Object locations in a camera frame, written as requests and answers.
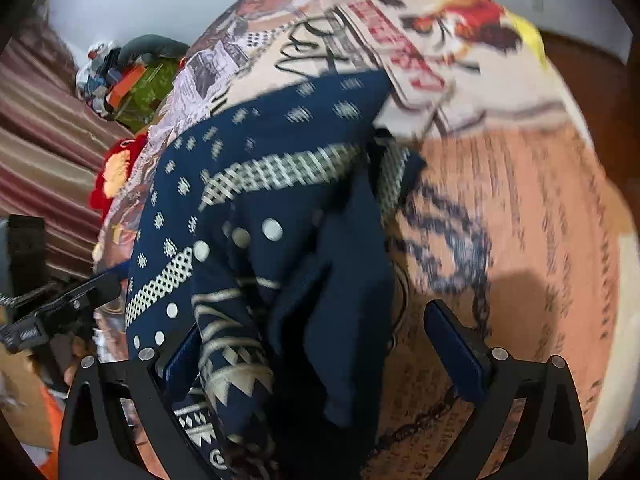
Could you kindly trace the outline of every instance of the brown floor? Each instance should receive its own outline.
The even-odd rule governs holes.
[[[543,33],[543,39],[547,56],[582,109],[607,175],[640,230],[640,52],[625,66],[561,36]]]

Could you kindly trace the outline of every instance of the patterned clothing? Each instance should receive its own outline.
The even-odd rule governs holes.
[[[374,443],[383,225],[423,166],[372,126],[389,91],[383,71],[315,78],[190,128],[159,161],[127,343],[136,358],[196,322],[165,391],[221,478],[353,476]]]

